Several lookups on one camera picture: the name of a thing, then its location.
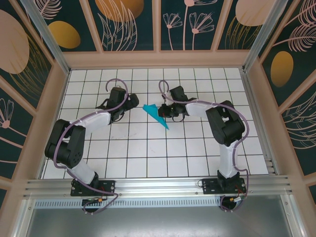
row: leaf illustration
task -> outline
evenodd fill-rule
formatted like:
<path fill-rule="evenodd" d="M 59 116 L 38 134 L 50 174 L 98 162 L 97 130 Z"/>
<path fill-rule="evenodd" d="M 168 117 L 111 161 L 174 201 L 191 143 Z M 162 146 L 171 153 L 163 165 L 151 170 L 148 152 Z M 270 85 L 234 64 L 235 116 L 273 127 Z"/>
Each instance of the leaf illustration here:
<path fill-rule="evenodd" d="M 137 43 L 137 27 L 133 13 L 126 9 L 124 4 L 121 4 L 121 12 L 113 0 L 103 0 L 99 3 L 107 17 L 103 18 L 99 13 L 103 25 L 102 45 L 106 51 L 126 51 L 132 48 L 135 49 Z"/>
<path fill-rule="evenodd" d="M 34 3 L 41 16 L 47 20 L 52 20 L 62 8 L 60 0 L 34 0 Z"/>
<path fill-rule="evenodd" d="M 291 51 L 306 52 L 316 42 L 316 25 L 296 27 L 286 41 Z"/>
<path fill-rule="evenodd" d="M 316 22 L 316 0 L 304 0 L 298 20 L 302 25 L 312 25 Z"/>

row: dark green wallpaper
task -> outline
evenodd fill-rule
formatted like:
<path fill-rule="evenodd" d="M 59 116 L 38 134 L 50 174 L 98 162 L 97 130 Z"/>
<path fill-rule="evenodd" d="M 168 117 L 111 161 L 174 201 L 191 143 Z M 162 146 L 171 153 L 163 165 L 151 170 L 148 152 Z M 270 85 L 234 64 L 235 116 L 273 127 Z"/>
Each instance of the dark green wallpaper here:
<path fill-rule="evenodd" d="M 282 117 L 304 175 L 316 172 L 316 83 Z"/>
<path fill-rule="evenodd" d="M 0 88 L 0 176 L 11 179 L 33 117 Z"/>
<path fill-rule="evenodd" d="M 6 194 L 6 190 L 0 189 L 0 209 L 2 207 L 2 203 L 3 203 L 3 200 L 4 200 L 5 194 Z"/>
<path fill-rule="evenodd" d="M 104 51 L 154 49 L 152 0 L 89 0 L 89 4 Z"/>
<path fill-rule="evenodd" d="M 162 0 L 161 50 L 184 50 L 183 41 L 185 50 L 209 50 L 222 6 L 222 0 L 195 1 L 192 6 L 182 0 Z"/>
<path fill-rule="evenodd" d="M 8 0 L 0 19 L 0 76 L 36 108 L 51 64 Z"/>
<path fill-rule="evenodd" d="M 316 10 L 306 10 L 311 4 L 298 4 L 262 63 L 279 106 L 316 69 Z"/>

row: gray metal surface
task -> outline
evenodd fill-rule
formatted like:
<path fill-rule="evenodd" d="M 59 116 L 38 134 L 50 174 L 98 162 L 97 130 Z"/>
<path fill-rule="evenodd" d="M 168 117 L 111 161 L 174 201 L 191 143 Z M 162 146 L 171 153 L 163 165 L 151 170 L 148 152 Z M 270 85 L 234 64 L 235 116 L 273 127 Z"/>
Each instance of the gray metal surface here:
<path fill-rule="evenodd" d="M 28 237 L 290 237 L 280 197 L 249 197 L 236 213 L 219 207 L 36 209 Z"/>

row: purple cable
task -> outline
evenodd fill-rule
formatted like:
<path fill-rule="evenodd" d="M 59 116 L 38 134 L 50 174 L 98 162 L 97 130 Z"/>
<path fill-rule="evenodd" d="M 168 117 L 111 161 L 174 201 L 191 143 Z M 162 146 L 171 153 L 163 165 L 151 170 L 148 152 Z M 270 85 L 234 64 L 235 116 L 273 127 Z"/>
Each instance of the purple cable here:
<path fill-rule="evenodd" d="M 175 100 L 173 100 L 173 99 L 167 97 L 167 96 L 165 95 L 165 93 L 162 91 L 162 88 L 161 88 L 161 83 L 162 83 L 162 82 L 167 85 L 167 92 L 169 92 L 169 84 L 168 84 L 165 80 L 160 80 L 160 81 L 159 81 L 159 84 L 158 84 L 160 93 L 162 94 L 162 96 L 163 96 L 165 99 L 170 100 L 170 101 L 173 102 L 173 103 L 177 103 L 177 104 L 202 103 L 202 104 L 207 104 L 207 105 L 220 106 L 220 107 L 223 107 L 223 108 L 226 108 L 226 109 L 229 109 L 229 110 L 235 112 L 235 113 L 238 114 L 238 115 L 242 118 L 242 120 L 245 122 L 246 127 L 247 127 L 246 134 L 245 134 L 244 137 L 242 137 L 242 138 L 235 144 L 234 149 L 233 149 L 233 166 L 234 166 L 235 170 L 237 170 L 237 171 L 239 171 L 239 172 L 244 172 L 244 171 L 246 171 L 246 177 L 247 177 L 247 178 L 246 178 L 246 179 L 247 179 L 247 187 L 246 187 L 246 193 L 245 193 L 245 198 L 246 198 L 247 195 L 248 195 L 248 188 L 249 188 L 249 172 L 248 172 L 248 169 L 239 169 L 239 168 L 236 166 L 235 153 L 236 153 L 237 146 L 238 146 L 241 142 L 243 142 L 243 141 L 247 138 L 247 136 L 249 135 L 249 124 L 248 124 L 248 122 L 247 122 L 247 119 L 246 119 L 239 111 L 237 111 L 237 110 L 235 110 L 234 108 L 232 108 L 232 107 L 230 107 L 230 106 L 227 106 L 227 105 L 222 105 L 222 104 L 212 103 L 212 102 L 206 102 L 206 101 L 202 101 L 202 100 L 194 100 L 194 101 L 186 101 L 186 102 L 185 102 L 185 101 L 175 101 Z M 224 207 L 224 206 L 222 205 L 224 197 L 225 197 L 225 195 L 221 197 L 221 200 L 220 200 L 220 208 L 221 208 L 223 211 L 225 211 L 225 212 L 226 212 L 226 211 L 233 212 L 232 210 L 229 210 L 228 208 L 226 208 L 226 207 Z M 238 209 L 242 206 L 244 200 L 235 208 L 235 211 L 238 210 Z"/>
<path fill-rule="evenodd" d="M 122 81 L 121 79 L 111 79 L 111 80 L 108 80 L 108 82 L 105 84 L 105 89 L 106 89 L 106 91 L 108 91 L 108 84 L 109 84 L 109 82 L 114 81 L 114 80 L 115 80 L 115 81 L 120 81 L 120 82 L 122 82 L 123 85 L 125 86 L 126 93 L 125 93 L 125 96 L 124 96 L 123 101 L 122 101 L 118 106 L 116 106 L 116 107 L 114 107 L 114 108 L 111 108 L 111 109 L 108 109 L 108 110 L 95 111 L 95 112 L 90 113 L 90 114 L 88 114 L 88 115 L 86 115 L 86 116 L 84 116 L 84 117 L 82 117 L 82 118 L 80 118 L 80 119 L 74 121 L 73 123 L 71 123 L 71 124 L 65 129 L 65 131 L 62 133 L 61 137 L 59 138 L 58 143 L 57 143 L 57 145 L 56 145 L 56 150 L 55 150 L 55 153 L 54 153 L 54 157 L 53 157 L 54 166 L 55 166 L 56 168 L 67 170 L 67 173 L 68 173 L 71 177 L 73 177 L 75 180 L 77 180 L 79 183 L 81 183 L 81 184 L 82 184 L 83 186 L 85 186 L 86 188 L 91 189 L 91 190 L 93 190 L 93 191 L 95 191 L 95 192 L 99 192 L 99 193 L 101 193 L 101 194 L 115 195 L 115 196 L 116 196 L 116 197 L 115 197 L 114 199 L 112 199 L 106 206 L 104 206 L 104 207 L 102 207 L 102 208 L 99 208 L 98 210 L 96 210 L 95 212 L 92 212 L 92 213 L 87 212 L 87 211 L 85 210 L 85 207 L 86 207 L 88 204 L 90 204 L 90 202 L 86 203 L 86 205 L 83 206 L 83 210 L 85 211 L 85 214 L 89 213 L 90 215 L 97 214 L 97 213 L 100 213 L 101 211 L 105 210 L 108 206 L 110 206 L 110 205 L 112 204 L 112 202 L 114 202 L 114 201 L 119 197 L 119 195 L 118 195 L 117 193 L 106 192 L 106 191 L 102 191 L 102 190 L 98 190 L 98 189 L 95 189 L 95 188 L 93 188 L 93 187 L 90 187 L 89 185 L 87 185 L 86 183 L 84 183 L 82 180 L 80 180 L 78 177 L 76 177 L 74 174 L 72 174 L 72 173 L 69 171 L 68 167 L 66 167 L 66 166 L 59 166 L 59 165 L 57 164 L 57 154 L 58 154 L 58 150 L 59 150 L 60 144 L 61 144 L 61 142 L 63 141 L 63 138 L 65 137 L 66 133 L 69 131 L 70 128 L 72 128 L 74 125 L 76 125 L 76 124 L 79 123 L 80 121 L 82 121 L 82 120 L 84 120 L 84 119 L 87 119 L 87 118 L 89 118 L 89 117 L 91 117 L 91 116 L 93 116 L 93 115 L 95 115 L 95 114 L 116 110 L 116 109 L 118 109 L 120 106 L 122 106 L 122 105 L 125 103 L 125 101 L 127 100 L 127 97 L 128 97 L 128 88 L 127 88 L 127 85 L 126 85 L 126 83 L 125 83 L 124 81 Z"/>

